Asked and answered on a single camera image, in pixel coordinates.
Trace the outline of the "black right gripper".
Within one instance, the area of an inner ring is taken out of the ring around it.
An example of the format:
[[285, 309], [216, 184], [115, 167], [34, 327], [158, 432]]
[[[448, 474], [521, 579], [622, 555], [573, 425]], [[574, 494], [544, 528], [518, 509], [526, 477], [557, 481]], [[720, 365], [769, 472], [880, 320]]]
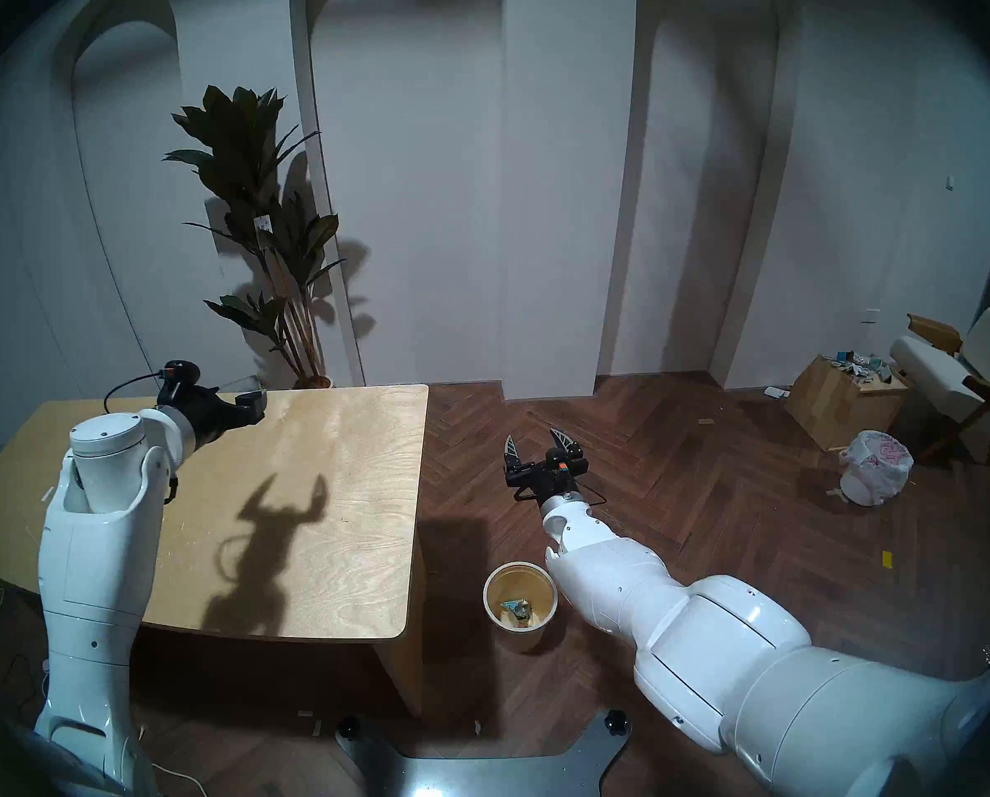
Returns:
[[577, 477], [588, 471], [582, 446], [559, 429], [549, 431], [555, 448], [549, 448], [541, 462], [521, 460], [513, 437], [506, 437], [504, 477], [506, 485], [515, 489], [514, 501], [548, 501], [556, 495], [580, 493]]

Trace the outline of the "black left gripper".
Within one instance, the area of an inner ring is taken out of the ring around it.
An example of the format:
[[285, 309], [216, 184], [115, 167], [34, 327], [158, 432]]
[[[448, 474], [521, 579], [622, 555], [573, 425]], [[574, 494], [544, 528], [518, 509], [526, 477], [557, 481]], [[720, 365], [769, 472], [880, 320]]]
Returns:
[[191, 427], [193, 448], [218, 440], [226, 431], [257, 425], [265, 417], [266, 390], [237, 393], [232, 403], [218, 396], [218, 389], [199, 385], [163, 385], [157, 409], [177, 411]]

